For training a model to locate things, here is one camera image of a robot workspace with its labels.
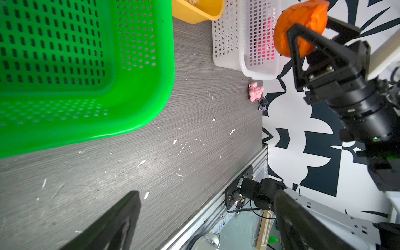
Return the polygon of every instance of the gray wooden tabletop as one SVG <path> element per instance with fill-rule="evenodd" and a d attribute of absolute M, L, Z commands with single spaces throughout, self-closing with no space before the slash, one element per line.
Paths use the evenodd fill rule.
<path fill-rule="evenodd" d="M 142 201 L 131 249 L 155 249 L 261 149 L 251 79 L 213 64 L 210 21 L 174 18 L 174 41 L 174 89 L 150 124 L 0 160 L 2 249 L 60 248 L 130 190 Z"/>

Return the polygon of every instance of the pink teddy bear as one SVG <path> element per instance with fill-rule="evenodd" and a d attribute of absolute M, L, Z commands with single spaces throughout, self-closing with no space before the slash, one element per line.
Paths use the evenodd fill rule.
<path fill-rule="evenodd" d="M 257 85 L 257 82 L 249 84 L 249 96 L 251 102 L 259 100 L 262 97 L 262 93 L 264 92 L 264 87 L 257 87 Z"/>

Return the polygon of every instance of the yellow plastic bin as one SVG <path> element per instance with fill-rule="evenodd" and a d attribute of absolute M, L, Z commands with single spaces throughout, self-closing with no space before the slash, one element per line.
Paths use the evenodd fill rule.
<path fill-rule="evenodd" d="M 172 0 L 172 16 L 190 24 L 217 20 L 224 11 L 225 0 L 198 0 L 191 5 L 186 0 Z"/>

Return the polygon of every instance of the green plastic basket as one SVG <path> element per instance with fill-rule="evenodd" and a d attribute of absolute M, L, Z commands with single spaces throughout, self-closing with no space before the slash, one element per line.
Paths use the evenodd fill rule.
<path fill-rule="evenodd" d="M 0 158 L 136 130 L 174 77 L 170 0 L 0 0 Z"/>

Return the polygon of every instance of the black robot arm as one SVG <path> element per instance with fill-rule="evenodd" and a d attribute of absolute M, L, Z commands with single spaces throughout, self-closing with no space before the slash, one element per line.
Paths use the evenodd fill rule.
<path fill-rule="evenodd" d="M 370 47 L 356 41 L 359 28 L 335 18 L 328 18 L 327 28 L 339 34 L 329 40 L 322 35 L 294 24 L 287 32 L 293 62 L 295 87 L 304 87 L 307 104 L 326 101 L 344 126 L 340 139 L 359 141 L 366 150 L 368 171 L 381 191 L 400 190 L 400 119 L 399 88 L 378 78 L 367 80 Z M 316 49 L 308 55 L 309 67 L 302 69 L 297 39 L 303 38 Z"/>

